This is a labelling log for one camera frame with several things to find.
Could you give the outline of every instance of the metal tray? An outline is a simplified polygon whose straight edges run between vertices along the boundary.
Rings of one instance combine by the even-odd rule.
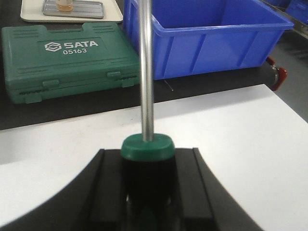
[[[43,14],[50,16],[79,17],[79,18],[103,18],[103,3],[98,1],[75,0],[74,8],[70,12],[60,11],[56,7],[55,0],[45,0],[43,4]]]

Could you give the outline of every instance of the gray floor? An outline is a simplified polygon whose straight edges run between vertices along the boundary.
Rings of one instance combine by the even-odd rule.
[[[270,57],[288,72],[288,78],[275,93],[308,122],[308,41],[288,31]]]

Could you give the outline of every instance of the green tool case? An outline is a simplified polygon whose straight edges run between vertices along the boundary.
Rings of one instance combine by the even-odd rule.
[[[50,31],[42,25],[5,27],[2,45],[5,86],[13,103],[139,83],[139,57],[116,23]]]

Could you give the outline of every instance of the white surface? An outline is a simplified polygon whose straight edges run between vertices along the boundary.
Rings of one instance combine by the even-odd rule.
[[[75,18],[46,16],[42,12],[44,0],[23,0],[20,17],[27,22],[58,22],[58,23],[82,23],[82,22],[122,22],[123,15],[116,3],[116,0],[97,0],[103,3],[105,16],[102,19]]]
[[[178,148],[198,147],[264,230],[308,230],[308,124],[266,86],[157,103],[154,112],[155,131]],[[0,131],[0,226],[140,130],[135,107]]]

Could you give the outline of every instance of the blue storage crate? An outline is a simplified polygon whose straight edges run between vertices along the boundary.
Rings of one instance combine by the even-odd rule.
[[[302,23],[308,24],[307,0],[292,0],[285,12]]]
[[[261,66],[293,23],[259,0],[153,0],[154,79]],[[123,28],[139,50],[137,0]]]
[[[284,8],[287,8],[291,2],[291,0],[265,0],[265,1],[273,6],[279,6]]]

